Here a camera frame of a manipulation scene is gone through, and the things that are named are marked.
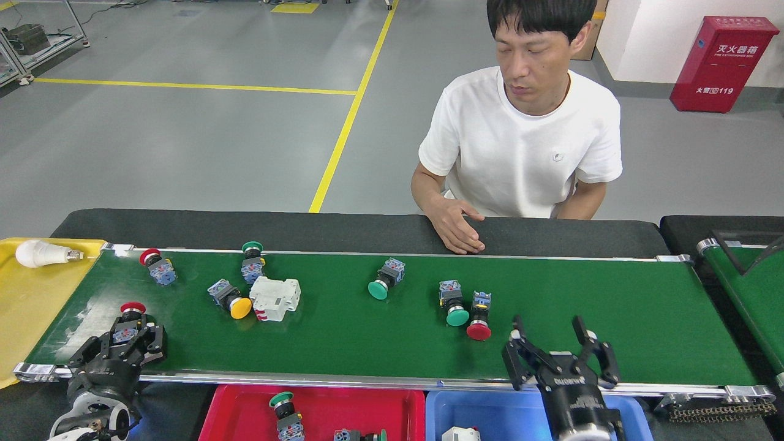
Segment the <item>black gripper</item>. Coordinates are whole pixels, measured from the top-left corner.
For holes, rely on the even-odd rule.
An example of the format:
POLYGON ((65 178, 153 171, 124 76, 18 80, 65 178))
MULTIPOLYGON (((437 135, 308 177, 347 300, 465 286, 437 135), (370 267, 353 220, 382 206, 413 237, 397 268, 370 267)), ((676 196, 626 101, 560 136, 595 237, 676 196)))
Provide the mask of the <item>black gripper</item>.
MULTIPOLYGON (((134 363, 163 361, 167 357, 167 334, 162 325, 135 321, 134 363)), ((92 336, 82 344, 67 368, 73 373, 68 382, 67 399, 92 393, 117 400, 131 400, 137 392, 141 367, 110 357, 110 333, 92 336)))
POLYGON ((551 432, 622 432, 620 411, 607 407, 598 387, 615 388, 620 382, 613 347, 599 341, 579 315, 572 319, 572 327, 581 344, 579 356, 570 352, 548 354, 527 340, 521 316, 515 315, 513 330, 502 349, 512 387, 521 391, 522 385, 538 372, 538 390, 551 432), (599 382, 587 366, 591 355, 600 364, 599 382))

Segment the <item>person's right hand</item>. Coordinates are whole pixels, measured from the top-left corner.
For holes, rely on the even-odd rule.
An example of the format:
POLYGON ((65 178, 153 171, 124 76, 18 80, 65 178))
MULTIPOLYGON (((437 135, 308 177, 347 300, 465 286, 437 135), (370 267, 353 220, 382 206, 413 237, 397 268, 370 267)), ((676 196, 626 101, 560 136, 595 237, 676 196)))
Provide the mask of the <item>person's right hand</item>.
POLYGON ((436 195, 424 213, 449 251, 465 255, 485 250, 478 232, 466 220, 481 222, 485 216, 467 202, 436 195))

